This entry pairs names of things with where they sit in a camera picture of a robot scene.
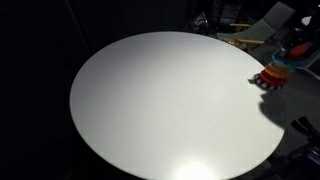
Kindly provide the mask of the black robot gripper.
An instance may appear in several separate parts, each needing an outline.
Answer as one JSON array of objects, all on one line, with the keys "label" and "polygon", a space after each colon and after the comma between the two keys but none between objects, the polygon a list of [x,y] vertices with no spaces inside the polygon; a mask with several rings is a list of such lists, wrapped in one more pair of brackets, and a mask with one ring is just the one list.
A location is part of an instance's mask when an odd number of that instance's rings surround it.
[{"label": "black robot gripper", "polygon": [[303,43],[317,44],[320,39],[320,9],[311,16],[309,23],[301,28],[293,27],[281,40],[283,49],[290,49]]}]

